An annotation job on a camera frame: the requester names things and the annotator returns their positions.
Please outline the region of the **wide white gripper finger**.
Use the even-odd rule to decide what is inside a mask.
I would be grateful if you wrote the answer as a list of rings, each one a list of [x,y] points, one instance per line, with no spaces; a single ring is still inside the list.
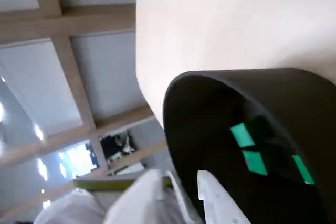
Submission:
[[[104,223],[196,223],[176,172],[149,169],[107,211]]]

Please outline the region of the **narrow white gripper finger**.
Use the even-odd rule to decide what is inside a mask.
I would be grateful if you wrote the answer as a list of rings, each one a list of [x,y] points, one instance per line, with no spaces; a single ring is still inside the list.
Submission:
[[[198,198],[203,202],[206,223],[250,223],[214,175],[197,172]]]

